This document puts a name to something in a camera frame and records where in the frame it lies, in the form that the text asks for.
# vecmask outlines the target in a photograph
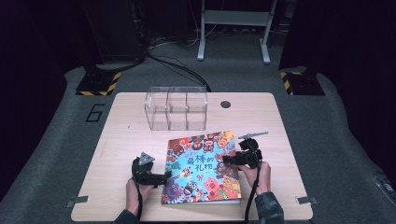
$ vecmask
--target person's arm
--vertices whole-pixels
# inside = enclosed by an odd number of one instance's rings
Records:
[[[142,194],[143,203],[149,196],[149,192],[154,186],[151,185],[140,185],[139,190]],[[129,179],[126,184],[126,205],[125,209],[119,214],[117,219],[113,222],[114,224],[137,224],[137,213],[139,209],[139,201],[137,195],[137,189],[132,179]]]
[[[247,177],[247,182],[252,187],[257,176],[257,168],[250,169],[245,165],[238,168],[243,171]],[[268,162],[262,162],[262,168],[259,176],[259,186],[256,188],[255,203],[259,220],[261,224],[283,224],[284,213],[282,206],[271,191],[271,167]]]

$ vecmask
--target yellow black hazard stripe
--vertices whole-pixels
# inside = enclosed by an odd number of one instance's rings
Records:
[[[76,95],[86,95],[86,96],[94,96],[94,95],[111,95],[111,93],[116,89],[117,82],[119,81],[121,73],[117,73],[113,80],[111,81],[111,85],[107,91],[76,91]]]
[[[286,92],[288,93],[288,95],[293,95],[293,90],[291,89],[291,86],[288,81],[288,74],[290,76],[290,75],[302,75],[302,73],[299,73],[299,72],[291,72],[291,73],[281,72],[280,73],[280,76],[282,77]]]

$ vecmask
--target children's book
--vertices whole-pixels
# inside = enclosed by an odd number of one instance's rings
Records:
[[[234,155],[233,131],[169,140],[165,171],[172,176],[163,187],[162,204],[240,199],[238,169],[222,160]]]

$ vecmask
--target human hand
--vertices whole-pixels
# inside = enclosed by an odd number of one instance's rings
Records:
[[[149,192],[154,188],[153,185],[139,185],[140,193],[142,194],[142,203],[145,203],[149,196]],[[126,206],[125,209],[137,216],[139,209],[139,198],[137,194],[136,185],[131,179],[126,183]]]
[[[257,168],[250,169],[246,165],[238,165],[238,168],[245,173],[247,182],[253,187],[254,181],[257,177]],[[271,167],[266,161],[262,161],[262,168],[260,169],[259,186],[256,188],[256,195],[271,191]]]

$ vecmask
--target clear acrylic box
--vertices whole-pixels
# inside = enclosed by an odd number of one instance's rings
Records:
[[[146,95],[151,130],[205,130],[206,110],[205,87],[151,87]]]

